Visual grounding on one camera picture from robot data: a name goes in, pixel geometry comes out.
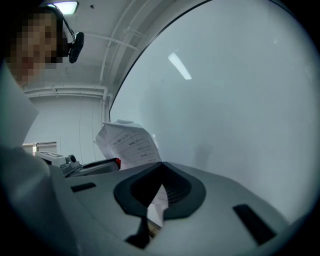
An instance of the ceiling light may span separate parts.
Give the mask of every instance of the ceiling light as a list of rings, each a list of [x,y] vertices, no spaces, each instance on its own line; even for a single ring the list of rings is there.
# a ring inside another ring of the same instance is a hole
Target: ceiling light
[[[53,2],[57,6],[63,15],[74,14],[77,11],[79,2],[68,1],[68,2]]]
[[[192,79],[185,65],[181,62],[179,57],[174,52],[169,55],[168,59],[176,67],[176,69],[181,73],[184,79],[186,80]]]

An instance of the headset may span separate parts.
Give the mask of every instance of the headset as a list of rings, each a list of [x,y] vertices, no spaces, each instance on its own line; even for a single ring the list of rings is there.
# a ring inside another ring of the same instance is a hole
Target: headset
[[[61,42],[62,49],[61,49],[61,54],[57,54],[57,57],[61,57],[61,56],[69,57],[69,62],[75,63],[84,46],[85,34],[83,32],[78,32],[75,34],[74,31],[70,28],[61,10],[54,3],[48,3],[47,5],[41,6],[40,8],[54,12],[57,16],[57,19],[60,21],[63,21],[66,27],[68,28],[73,41],[72,42],[67,41],[65,32],[62,29],[62,33],[64,34]]]

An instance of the curved white wall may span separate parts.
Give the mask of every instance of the curved white wall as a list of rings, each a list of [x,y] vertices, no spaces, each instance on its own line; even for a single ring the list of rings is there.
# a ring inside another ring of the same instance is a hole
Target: curved white wall
[[[319,184],[316,86],[319,55],[286,11],[265,0],[213,0],[151,43],[110,118],[154,134],[163,161],[234,179],[292,222]]]

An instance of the paper document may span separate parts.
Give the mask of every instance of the paper document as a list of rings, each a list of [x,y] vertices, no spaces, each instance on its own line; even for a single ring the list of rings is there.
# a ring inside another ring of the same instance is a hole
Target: paper document
[[[121,159],[121,170],[161,162],[150,134],[131,121],[104,124],[95,141],[106,159]]]

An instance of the white pipe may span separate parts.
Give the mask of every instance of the white pipe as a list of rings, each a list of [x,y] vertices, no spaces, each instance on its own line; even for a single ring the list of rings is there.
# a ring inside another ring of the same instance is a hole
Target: white pipe
[[[88,95],[88,94],[76,94],[76,93],[59,93],[61,96],[78,96],[78,97],[90,97],[90,98],[97,98],[101,99],[100,96],[96,95]]]
[[[121,17],[119,18],[118,22],[116,23],[116,25],[115,25],[115,27],[114,27],[114,29],[112,31],[111,38],[115,37],[115,34],[116,34],[117,30],[118,30],[118,27],[119,27],[120,23],[124,19],[125,15],[129,11],[131,6],[135,3],[135,1],[136,0],[132,0],[129,3],[129,5],[125,8],[124,12],[122,13]],[[105,70],[105,66],[106,66],[106,60],[107,60],[108,52],[109,52],[109,49],[110,49],[110,46],[111,46],[111,42],[112,42],[111,40],[108,42],[108,44],[106,46],[106,49],[105,49],[105,52],[104,52],[103,62],[102,62],[101,72],[100,72],[100,82],[102,82],[102,78],[103,78],[103,75],[104,75],[104,70]]]
[[[129,34],[129,35],[134,35],[134,36],[136,36],[136,37],[141,37],[141,38],[144,38],[144,39],[148,39],[148,37],[147,37],[145,34],[139,32],[139,31],[137,31],[137,30],[134,30],[134,29],[130,28],[129,26],[128,26],[127,29],[124,31],[124,33],[125,33],[125,34]]]
[[[25,94],[28,98],[35,98],[35,97],[44,97],[44,96],[56,96],[54,93],[26,93]],[[101,99],[101,96],[97,95],[89,95],[89,94],[77,94],[77,93],[58,93],[59,96],[78,96],[78,97],[91,97],[91,98],[98,98]]]
[[[81,88],[81,89],[98,89],[105,90],[105,86],[103,85],[85,85],[85,84],[55,84],[54,88],[56,89],[69,89],[69,88]]]
[[[114,39],[114,38],[111,38],[109,36],[103,36],[103,35],[98,35],[98,34],[91,34],[91,33],[85,33],[86,36],[88,37],[93,37],[93,38],[100,38],[100,39],[105,39],[105,40],[110,40],[110,41],[113,41],[115,43],[118,43],[120,45],[124,45],[126,47],[129,47],[131,49],[134,49],[136,51],[139,51],[140,49],[131,45],[131,44],[128,44],[128,43],[125,43],[125,42],[122,42],[120,40],[117,40],[117,39]]]
[[[52,91],[53,91],[54,95],[55,95],[56,97],[59,97],[59,96],[58,96],[58,93],[57,93],[57,90],[55,89],[55,87],[54,87],[53,85],[51,85],[51,88],[52,88]]]
[[[105,90],[105,86],[98,85],[98,84],[92,84],[92,85],[87,85],[87,84],[52,84],[55,89],[73,89],[73,88],[79,88],[79,89],[95,89],[95,90]],[[29,93],[29,92],[35,92],[35,91],[44,91],[44,90],[50,90],[52,91],[51,86],[46,86],[46,87],[37,87],[33,89],[25,89],[23,90],[24,93]]]
[[[110,108],[111,108],[111,104],[112,104],[112,100],[113,100],[113,94],[111,94],[111,93],[108,93],[108,97],[109,97],[109,106],[108,106],[108,109],[110,110]]]
[[[102,98],[100,98],[100,104],[99,106],[101,107],[101,117],[103,117],[102,115]]]
[[[102,123],[106,121],[106,99],[107,99],[108,89],[105,88],[103,95],[102,95],[102,101],[101,101],[101,115],[102,115]]]
[[[141,7],[140,9],[137,11],[137,13],[134,15],[134,17],[132,18],[132,20],[130,21],[130,24],[129,24],[129,27],[131,28],[132,24],[135,22],[136,18],[138,17],[138,15],[141,13],[141,11],[146,7],[146,5],[150,2],[150,0],[147,0]],[[121,38],[120,38],[120,41],[122,41],[122,39],[124,38],[126,33],[123,33]],[[107,72],[107,75],[110,74],[110,71],[111,71],[111,67],[113,66],[114,64],[114,61],[115,61],[115,58],[116,58],[116,55],[117,55],[117,52],[118,52],[118,49],[119,49],[119,44],[116,46],[114,52],[113,52],[113,56],[112,56],[112,60],[111,60],[111,63],[110,63],[110,66],[109,66],[109,69],[108,69],[108,72]]]
[[[87,95],[97,95],[102,96],[104,93],[102,91],[94,90],[74,90],[74,89],[57,89],[56,92],[59,94],[87,94]]]

